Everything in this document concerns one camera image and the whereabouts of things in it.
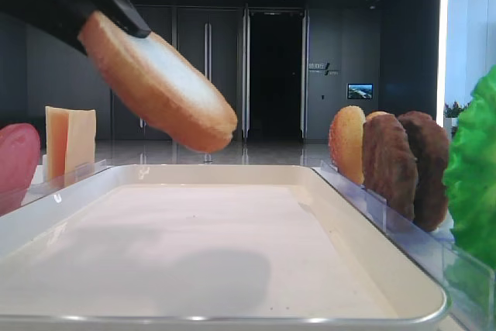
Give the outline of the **round toasted bread slice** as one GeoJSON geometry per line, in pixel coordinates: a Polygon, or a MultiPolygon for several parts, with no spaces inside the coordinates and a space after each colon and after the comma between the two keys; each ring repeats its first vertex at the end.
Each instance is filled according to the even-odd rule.
{"type": "Polygon", "coordinates": [[[232,106],[161,36],[130,36],[93,12],[78,39],[103,80],[149,126],[200,153],[220,151],[232,141],[232,106]]]}

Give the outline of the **orange cheese slice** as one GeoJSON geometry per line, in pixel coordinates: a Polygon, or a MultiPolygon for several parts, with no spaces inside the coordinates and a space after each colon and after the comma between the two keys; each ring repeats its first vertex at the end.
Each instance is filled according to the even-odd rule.
{"type": "Polygon", "coordinates": [[[45,107],[46,114],[46,175],[52,180],[65,174],[69,111],[45,107]]]}

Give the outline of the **pale yellow cheese slice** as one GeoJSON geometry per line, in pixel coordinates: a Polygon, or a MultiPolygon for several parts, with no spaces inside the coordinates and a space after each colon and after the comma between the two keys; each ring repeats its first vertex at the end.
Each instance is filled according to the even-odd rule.
{"type": "Polygon", "coordinates": [[[96,111],[70,110],[67,128],[65,173],[95,162],[96,111]]]}

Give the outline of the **golden bread slice upright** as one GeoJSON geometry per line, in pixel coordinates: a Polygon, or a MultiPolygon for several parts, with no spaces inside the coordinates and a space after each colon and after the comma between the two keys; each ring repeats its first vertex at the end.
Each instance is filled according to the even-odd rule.
{"type": "Polygon", "coordinates": [[[349,105],[340,109],[329,128],[331,159],[338,172],[355,184],[363,184],[363,124],[362,108],[349,105]]]}

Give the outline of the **brown meat patty front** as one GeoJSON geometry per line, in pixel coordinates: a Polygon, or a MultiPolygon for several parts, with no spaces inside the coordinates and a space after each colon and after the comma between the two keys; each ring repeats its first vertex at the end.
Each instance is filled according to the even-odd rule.
{"type": "Polygon", "coordinates": [[[363,176],[366,189],[385,198],[407,220],[414,219],[416,158],[403,125],[392,114],[363,125],[363,176]]]}

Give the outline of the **brown meat patty rear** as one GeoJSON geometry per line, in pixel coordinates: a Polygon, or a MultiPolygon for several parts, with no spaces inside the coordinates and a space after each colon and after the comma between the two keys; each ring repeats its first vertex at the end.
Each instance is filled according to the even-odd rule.
{"type": "Polygon", "coordinates": [[[418,184],[414,199],[414,224],[432,232],[443,222],[449,199],[443,174],[449,160],[449,139],[431,115],[410,111],[398,117],[417,159],[418,184]]]}

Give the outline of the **green lettuce leaf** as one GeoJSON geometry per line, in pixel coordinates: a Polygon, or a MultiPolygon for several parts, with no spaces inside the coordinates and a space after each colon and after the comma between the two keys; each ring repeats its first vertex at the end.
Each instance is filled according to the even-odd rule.
{"type": "Polygon", "coordinates": [[[455,244],[495,269],[495,68],[475,85],[458,116],[443,184],[455,244]]]}

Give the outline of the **clear acrylic left rack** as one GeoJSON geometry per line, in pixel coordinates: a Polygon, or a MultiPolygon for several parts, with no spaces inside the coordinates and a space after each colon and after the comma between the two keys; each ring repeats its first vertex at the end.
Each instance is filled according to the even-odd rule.
{"type": "MultiPolygon", "coordinates": [[[[24,205],[41,199],[45,196],[58,193],[63,188],[69,187],[73,184],[83,181],[97,173],[100,173],[109,168],[107,160],[100,160],[92,164],[82,164],[74,171],[56,177],[52,180],[46,181],[45,178],[42,182],[31,183],[29,187],[23,191],[7,191],[1,193],[1,215],[6,215],[10,212],[20,209],[24,205]]],[[[46,175],[45,165],[38,165],[33,176],[34,181],[39,181],[41,177],[46,175]]]]}

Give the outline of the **clear acrylic rack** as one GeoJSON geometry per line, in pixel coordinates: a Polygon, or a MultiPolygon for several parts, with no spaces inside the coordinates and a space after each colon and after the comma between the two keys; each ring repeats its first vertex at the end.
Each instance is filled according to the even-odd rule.
{"type": "MultiPolygon", "coordinates": [[[[74,171],[56,177],[52,180],[46,181],[45,178],[42,182],[31,183],[29,187],[23,191],[7,191],[1,193],[1,215],[6,215],[10,212],[20,209],[24,205],[41,199],[45,196],[58,193],[63,188],[69,187],[73,184],[83,181],[97,173],[100,173],[109,168],[107,160],[100,160],[92,164],[82,164],[74,171]]],[[[46,175],[45,165],[38,165],[33,176],[34,181],[39,181],[41,177],[46,175]]]]}
{"type": "Polygon", "coordinates": [[[411,261],[445,287],[453,302],[450,315],[463,329],[495,329],[495,271],[456,246],[448,223],[427,233],[386,206],[381,196],[339,174],[331,164],[322,161],[315,170],[411,261]]]}

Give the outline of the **white rectangular tray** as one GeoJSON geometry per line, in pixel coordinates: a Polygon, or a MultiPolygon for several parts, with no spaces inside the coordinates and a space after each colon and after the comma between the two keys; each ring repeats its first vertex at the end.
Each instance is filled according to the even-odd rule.
{"type": "Polygon", "coordinates": [[[449,306],[309,167],[111,167],[1,219],[3,330],[437,330],[449,306]]]}

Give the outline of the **potted plant with flowers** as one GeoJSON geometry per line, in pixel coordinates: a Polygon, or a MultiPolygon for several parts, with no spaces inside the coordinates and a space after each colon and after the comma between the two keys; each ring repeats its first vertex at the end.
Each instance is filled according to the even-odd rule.
{"type": "Polygon", "coordinates": [[[444,117],[445,118],[458,118],[459,115],[468,108],[469,103],[461,105],[459,102],[455,101],[453,104],[446,103],[444,105],[444,117]]]}

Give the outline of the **clear acrylic right rack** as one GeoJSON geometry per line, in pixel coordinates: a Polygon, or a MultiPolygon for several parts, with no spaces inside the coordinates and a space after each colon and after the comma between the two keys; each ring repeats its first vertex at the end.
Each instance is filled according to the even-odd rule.
{"type": "Polygon", "coordinates": [[[381,196],[339,174],[331,164],[322,161],[315,170],[411,261],[445,287],[453,302],[450,315],[463,329],[495,329],[495,271],[456,246],[448,223],[427,233],[386,206],[381,196]]]}

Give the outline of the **open glass door frame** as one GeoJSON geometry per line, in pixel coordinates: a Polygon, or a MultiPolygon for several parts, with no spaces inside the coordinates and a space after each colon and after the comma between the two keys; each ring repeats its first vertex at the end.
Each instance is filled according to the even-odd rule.
{"type": "Polygon", "coordinates": [[[247,8],[243,36],[243,139],[301,142],[305,137],[306,11],[247,8]]]}

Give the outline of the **wall sign lettering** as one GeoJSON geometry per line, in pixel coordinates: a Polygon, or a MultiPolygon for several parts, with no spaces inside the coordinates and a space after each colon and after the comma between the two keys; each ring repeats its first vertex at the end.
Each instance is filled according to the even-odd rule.
{"type": "Polygon", "coordinates": [[[339,70],[332,69],[330,67],[330,63],[309,63],[308,64],[308,71],[313,72],[313,73],[324,74],[325,76],[339,75],[339,70]]]}

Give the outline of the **small wall display screen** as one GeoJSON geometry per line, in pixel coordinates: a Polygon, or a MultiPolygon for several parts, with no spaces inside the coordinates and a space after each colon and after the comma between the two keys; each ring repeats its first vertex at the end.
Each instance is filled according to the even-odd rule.
{"type": "Polygon", "coordinates": [[[374,86],[372,84],[348,84],[348,99],[371,100],[373,98],[374,86]]]}

